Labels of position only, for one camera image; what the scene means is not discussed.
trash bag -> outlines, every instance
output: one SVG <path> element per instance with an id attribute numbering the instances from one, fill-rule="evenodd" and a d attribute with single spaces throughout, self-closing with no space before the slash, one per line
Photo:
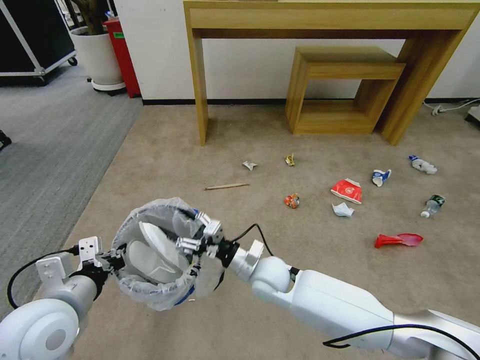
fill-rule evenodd
<path id="1" fill-rule="evenodd" d="M 112 242 L 118 249 L 131 241 L 147 243 L 139 228 L 139 222 L 154 224 L 161 228 L 167 237 L 176 242 L 178 237 L 199 239 L 201 224 L 195 221 L 198 211 L 179 197 L 157 199 L 134 209 L 121 225 Z M 190 266 L 182 276 L 171 283 L 153 283 L 129 265 L 114 271 L 120 289 L 135 301 L 146 303 L 156 311 L 169 310 L 184 302 L 195 290 L 198 296 L 210 294 L 218 285 L 224 269 L 221 262 L 207 255 L 194 256 Z M 209 271 L 203 271 L 208 263 Z"/>

green label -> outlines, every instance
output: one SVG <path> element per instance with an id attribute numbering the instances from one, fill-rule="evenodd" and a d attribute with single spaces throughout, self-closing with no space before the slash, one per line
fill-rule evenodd
<path id="1" fill-rule="evenodd" d="M 442 206 L 445 203 L 445 198 L 440 195 L 432 195 L 430 200 L 433 200 L 436 202 L 438 205 Z"/>

potted plant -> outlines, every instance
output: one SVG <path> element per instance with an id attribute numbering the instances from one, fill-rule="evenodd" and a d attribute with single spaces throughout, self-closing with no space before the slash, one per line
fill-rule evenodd
<path id="1" fill-rule="evenodd" d="M 70 32 L 81 64 L 97 91 L 111 92 L 125 87 L 119 64 L 103 26 L 108 10 L 105 0 L 72 0 L 80 10 L 86 26 Z"/>

gray carpet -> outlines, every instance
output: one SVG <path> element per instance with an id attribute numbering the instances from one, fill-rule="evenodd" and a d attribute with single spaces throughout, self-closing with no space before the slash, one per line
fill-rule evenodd
<path id="1" fill-rule="evenodd" d="M 140 113 L 140 99 L 93 91 L 84 69 L 61 67 L 45 87 L 0 87 L 0 316 L 5 291 L 27 261 L 62 248 Z M 17 303 L 33 297 L 34 269 L 18 277 Z"/>

white plant pot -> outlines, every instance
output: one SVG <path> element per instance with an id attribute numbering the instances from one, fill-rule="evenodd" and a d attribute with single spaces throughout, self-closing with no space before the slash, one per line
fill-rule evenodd
<path id="1" fill-rule="evenodd" d="M 108 33 L 101 35 L 81 35 L 87 27 L 79 27 L 70 31 L 78 59 L 91 77 L 94 89 L 113 91 L 125 87 L 119 63 Z"/>

